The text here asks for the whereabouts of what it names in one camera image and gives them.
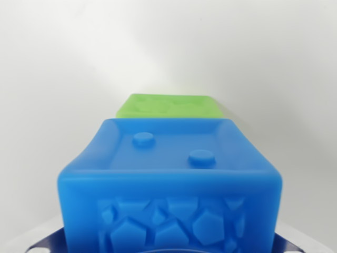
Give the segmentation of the black-tipped silver gripper left finger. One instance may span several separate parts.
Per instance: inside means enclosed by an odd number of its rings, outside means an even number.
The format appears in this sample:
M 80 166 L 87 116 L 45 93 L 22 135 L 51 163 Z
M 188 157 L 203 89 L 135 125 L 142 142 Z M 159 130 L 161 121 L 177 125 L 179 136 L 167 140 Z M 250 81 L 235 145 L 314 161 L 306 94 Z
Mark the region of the black-tipped silver gripper left finger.
M 55 253 L 66 253 L 67 250 L 67 244 L 65 239 L 65 232 L 64 228 L 61 228 L 52 234 L 48 235 L 47 237 L 41 239 L 40 241 L 34 243 L 31 245 L 26 252 L 31 251 L 32 249 L 47 249 L 49 252 L 55 252 Z

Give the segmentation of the black-tipped silver gripper right finger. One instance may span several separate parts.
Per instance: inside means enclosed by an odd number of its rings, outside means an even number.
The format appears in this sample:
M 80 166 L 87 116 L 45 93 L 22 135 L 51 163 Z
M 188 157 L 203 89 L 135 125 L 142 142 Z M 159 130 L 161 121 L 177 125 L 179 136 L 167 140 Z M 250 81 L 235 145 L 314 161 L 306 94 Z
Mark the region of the black-tipped silver gripper right finger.
M 334 252 L 294 227 L 278 221 L 275 229 L 274 252 Z

